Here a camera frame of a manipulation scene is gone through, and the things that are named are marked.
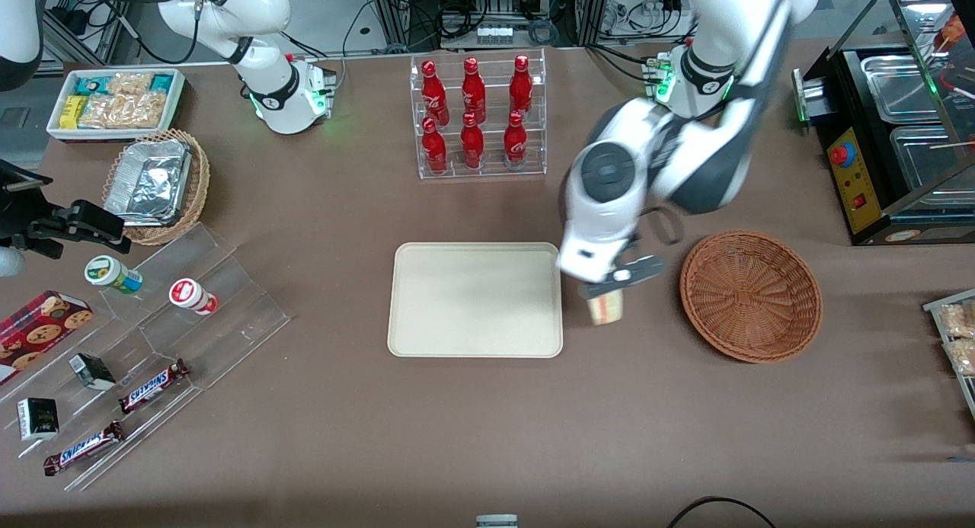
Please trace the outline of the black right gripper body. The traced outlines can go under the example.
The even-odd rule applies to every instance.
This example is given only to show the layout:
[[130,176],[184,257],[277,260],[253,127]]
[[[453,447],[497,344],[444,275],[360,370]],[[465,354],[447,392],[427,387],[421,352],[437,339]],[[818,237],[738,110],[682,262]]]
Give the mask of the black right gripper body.
[[87,200],[76,200],[69,207],[42,200],[11,210],[11,247],[45,258],[61,258],[62,241],[107,247],[108,238],[123,235],[124,220]]

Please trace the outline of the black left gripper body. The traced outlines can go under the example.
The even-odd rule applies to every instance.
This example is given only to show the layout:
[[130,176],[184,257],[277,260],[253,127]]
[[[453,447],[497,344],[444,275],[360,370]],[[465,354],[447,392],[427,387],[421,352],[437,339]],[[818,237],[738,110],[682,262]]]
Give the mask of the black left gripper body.
[[613,267],[600,282],[580,285],[579,294],[583,299],[595,299],[620,292],[661,275],[664,268],[665,264],[655,256],[637,258],[630,263],[621,264],[620,267]]

